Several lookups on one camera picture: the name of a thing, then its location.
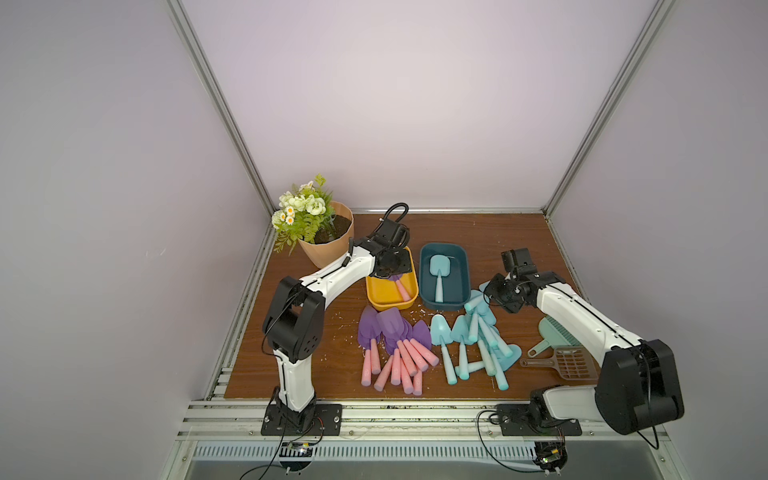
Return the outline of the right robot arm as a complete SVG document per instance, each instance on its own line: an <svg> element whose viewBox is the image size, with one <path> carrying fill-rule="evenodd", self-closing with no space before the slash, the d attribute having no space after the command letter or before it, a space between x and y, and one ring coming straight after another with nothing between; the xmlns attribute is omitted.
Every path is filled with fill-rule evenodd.
<svg viewBox="0 0 768 480"><path fill-rule="evenodd" d="M553 273L497 274L480 286L509 313L524 306L552 317L599 365L594 385L556 386L531 393L529 417L539 423L602 421L628 435L675 421L685 406L672 349L610 320Z"/></svg>

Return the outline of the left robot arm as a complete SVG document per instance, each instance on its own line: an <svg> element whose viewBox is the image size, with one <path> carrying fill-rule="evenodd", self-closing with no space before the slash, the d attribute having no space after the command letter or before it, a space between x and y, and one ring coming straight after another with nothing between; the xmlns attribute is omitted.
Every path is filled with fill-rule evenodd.
<svg viewBox="0 0 768 480"><path fill-rule="evenodd" d="M277 406L292 422L313 417L311 357L322 339L327 307L361 279L387 280L410 272L409 240L409 228L400 218L382 218L371 234L351 240L329 265L278 283L262 330L278 366Z"/></svg>

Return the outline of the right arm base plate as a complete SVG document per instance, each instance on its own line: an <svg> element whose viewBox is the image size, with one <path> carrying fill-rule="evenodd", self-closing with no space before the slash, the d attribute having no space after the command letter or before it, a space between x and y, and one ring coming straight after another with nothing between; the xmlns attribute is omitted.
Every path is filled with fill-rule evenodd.
<svg viewBox="0 0 768 480"><path fill-rule="evenodd" d="M532 404L499 404L495 408L503 436L564 436L583 434L577 420L558 420Z"/></svg>

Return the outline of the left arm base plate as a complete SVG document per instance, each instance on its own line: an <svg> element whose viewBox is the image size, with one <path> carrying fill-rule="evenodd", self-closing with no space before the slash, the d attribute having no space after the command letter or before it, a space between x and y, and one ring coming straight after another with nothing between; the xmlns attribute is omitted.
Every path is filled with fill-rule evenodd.
<svg viewBox="0 0 768 480"><path fill-rule="evenodd" d="M260 434L262 436L339 436L343 406L338 403L310 404L296 412L280 403L267 406Z"/></svg>

